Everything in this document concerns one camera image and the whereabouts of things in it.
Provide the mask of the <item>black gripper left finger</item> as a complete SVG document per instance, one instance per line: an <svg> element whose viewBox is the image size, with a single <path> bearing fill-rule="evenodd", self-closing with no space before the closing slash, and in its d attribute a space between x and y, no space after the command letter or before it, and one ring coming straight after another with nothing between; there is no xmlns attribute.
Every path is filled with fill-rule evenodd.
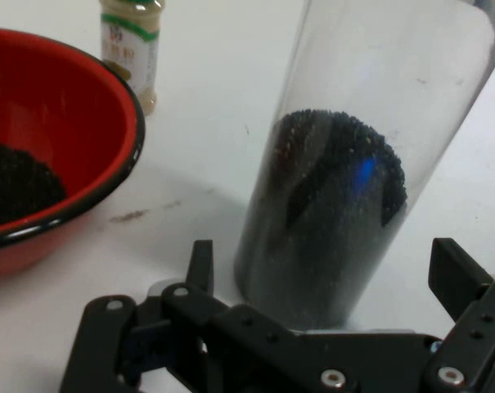
<svg viewBox="0 0 495 393"><path fill-rule="evenodd" d="M166 370L191 392L350 392L353 371L329 364L324 335L298 335L246 305L214 297L214 249L196 241L187 276L86 304L63 392L138 392Z"/></svg>

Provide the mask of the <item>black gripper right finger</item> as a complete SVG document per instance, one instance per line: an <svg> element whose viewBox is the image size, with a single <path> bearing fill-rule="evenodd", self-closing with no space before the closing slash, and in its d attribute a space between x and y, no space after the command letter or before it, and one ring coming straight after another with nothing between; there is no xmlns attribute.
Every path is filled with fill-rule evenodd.
<svg viewBox="0 0 495 393"><path fill-rule="evenodd" d="M430 290L455 322L425 366L426 392L495 392L495 278L451 238L435 238Z"/></svg>

